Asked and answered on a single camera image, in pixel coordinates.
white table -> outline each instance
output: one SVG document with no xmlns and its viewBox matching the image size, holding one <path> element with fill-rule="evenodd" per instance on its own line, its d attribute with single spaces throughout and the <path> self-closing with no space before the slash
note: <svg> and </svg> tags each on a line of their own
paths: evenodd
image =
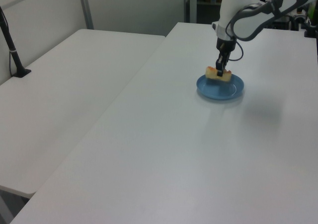
<svg viewBox="0 0 318 224">
<path fill-rule="evenodd" d="M 316 41 L 242 42 L 228 102 L 196 91 L 215 46 L 210 25 L 177 24 L 12 223 L 316 223 Z"/>
<path fill-rule="evenodd" d="M 79 30 L 0 86 L 0 189 L 31 197 L 163 41 Z"/>
</svg>

black cable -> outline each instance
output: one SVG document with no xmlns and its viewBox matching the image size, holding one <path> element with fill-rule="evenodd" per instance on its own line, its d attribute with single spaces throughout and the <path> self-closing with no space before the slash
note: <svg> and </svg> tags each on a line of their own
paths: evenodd
<svg viewBox="0 0 318 224">
<path fill-rule="evenodd" d="M 3 11 L 1 11 L 1 14 L 2 14 L 2 16 L 3 16 L 4 20 L 5 20 L 6 27 L 7 27 L 8 30 L 9 30 L 9 24 L 8 24 L 8 21 L 7 21 L 6 17 L 5 17 L 5 15 L 4 15 Z"/>
<path fill-rule="evenodd" d="M 6 17 L 5 17 L 5 15 L 4 15 L 4 12 L 1 11 L 1 14 L 2 14 L 2 16 L 3 16 L 4 20 L 5 20 L 6 27 L 9 30 L 9 24 L 8 24 L 8 21 L 7 21 Z M 9 72 L 10 72 L 10 76 L 12 77 L 12 72 L 11 72 L 11 52 L 10 51 L 9 51 Z"/>
<path fill-rule="evenodd" d="M 231 36 L 230 34 L 228 34 L 228 26 L 230 25 L 230 23 L 231 23 L 231 21 L 227 24 L 227 26 L 226 26 L 226 28 L 225 28 L 225 33 L 226 33 L 230 38 L 233 38 L 233 36 Z M 243 51 L 242 46 L 239 44 L 239 42 L 238 42 L 237 40 L 236 40 L 235 42 L 238 44 L 240 50 L 242 51 L 242 55 L 241 55 L 241 57 L 238 58 L 238 59 L 229 59 L 229 61 L 238 61 L 238 60 L 241 60 L 241 59 L 243 58 L 243 56 L 244 56 L 244 51 Z"/>
<path fill-rule="evenodd" d="M 10 76 L 12 77 L 12 73 L 11 73 L 11 53 L 9 51 L 9 71 L 10 71 Z"/>
<path fill-rule="evenodd" d="M 242 55 L 240 56 L 240 58 L 239 58 L 239 59 L 229 59 L 229 61 L 238 61 L 238 60 L 241 60 L 241 59 L 243 58 L 243 56 L 244 56 L 244 51 L 243 51 L 242 46 L 238 43 L 238 41 L 237 41 L 237 40 L 236 40 L 236 43 L 238 44 L 238 46 L 239 46 L 240 50 L 242 51 Z"/>
</svg>

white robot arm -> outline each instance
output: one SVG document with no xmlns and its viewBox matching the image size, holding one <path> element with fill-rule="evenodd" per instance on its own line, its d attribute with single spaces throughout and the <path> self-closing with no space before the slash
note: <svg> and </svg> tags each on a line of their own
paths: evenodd
<svg viewBox="0 0 318 224">
<path fill-rule="evenodd" d="M 218 76 L 235 49 L 237 39 L 249 41 L 264 28 L 265 25 L 285 14 L 314 0 L 222 0 L 220 20 L 212 23 L 217 33 L 217 49 L 220 51 L 216 61 Z"/>
</svg>

blue plate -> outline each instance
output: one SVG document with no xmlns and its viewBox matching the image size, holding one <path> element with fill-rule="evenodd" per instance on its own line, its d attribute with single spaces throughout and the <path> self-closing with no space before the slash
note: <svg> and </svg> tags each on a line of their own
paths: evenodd
<svg viewBox="0 0 318 224">
<path fill-rule="evenodd" d="M 205 75 L 197 80 L 198 91 L 205 97 L 215 100 L 229 100 L 242 95 L 244 82 L 232 74 L 230 81 L 208 79 Z"/>
</svg>

